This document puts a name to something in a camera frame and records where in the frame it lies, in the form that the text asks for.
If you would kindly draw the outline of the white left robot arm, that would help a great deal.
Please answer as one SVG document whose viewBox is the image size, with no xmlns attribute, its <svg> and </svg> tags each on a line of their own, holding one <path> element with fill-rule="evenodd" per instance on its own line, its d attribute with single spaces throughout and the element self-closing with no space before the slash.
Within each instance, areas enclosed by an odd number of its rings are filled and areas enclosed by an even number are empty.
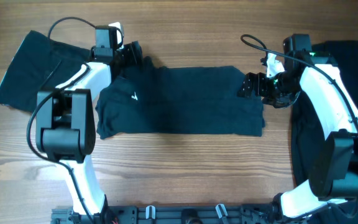
<svg viewBox="0 0 358 224">
<path fill-rule="evenodd" d="M 63 173 L 73 206 L 73 223 L 111 223 L 105 193 L 93 167 L 91 154 L 96 143 L 93 100 L 112 83 L 118 69 L 138 65 L 142 49 L 131 42 L 113 51 L 111 57 L 95 49 L 90 62 L 81 62 L 80 69 L 68 80 L 51 90 L 37 93 L 37 106 L 27 125 L 35 131 L 35 141 L 28 141 L 39 158 L 55 164 Z"/>
</svg>

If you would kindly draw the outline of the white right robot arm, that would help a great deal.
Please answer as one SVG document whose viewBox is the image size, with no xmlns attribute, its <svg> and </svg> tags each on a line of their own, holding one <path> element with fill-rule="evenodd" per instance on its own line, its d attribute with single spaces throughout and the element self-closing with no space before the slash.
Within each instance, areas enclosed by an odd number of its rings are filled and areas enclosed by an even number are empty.
<svg viewBox="0 0 358 224">
<path fill-rule="evenodd" d="M 275 196 L 268 212 L 271 222 L 296 222 L 327 208 L 358 204 L 358 109 L 344 86 L 334 57 L 312 49 L 307 34 L 283 41 L 283 52 L 270 50 L 258 38 L 241 41 L 265 52 L 265 73 L 248 73 L 238 94 L 257 95 L 266 105 L 286 108 L 304 93 L 323 129 L 322 151 L 308 178 L 291 191 Z"/>
</svg>

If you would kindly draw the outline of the dark t-shirt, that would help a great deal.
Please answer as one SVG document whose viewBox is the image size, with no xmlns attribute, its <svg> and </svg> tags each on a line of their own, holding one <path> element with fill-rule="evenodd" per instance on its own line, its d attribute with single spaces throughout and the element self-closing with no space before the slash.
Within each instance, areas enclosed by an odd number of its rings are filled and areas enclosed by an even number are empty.
<svg viewBox="0 0 358 224">
<path fill-rule="evenodd" d="M 123 68 L 99 94 L 97 133 L 262 135 L 265 125 L 259 97 L 238 96 L 245 74 L 234 66 Z"/>
</svg>

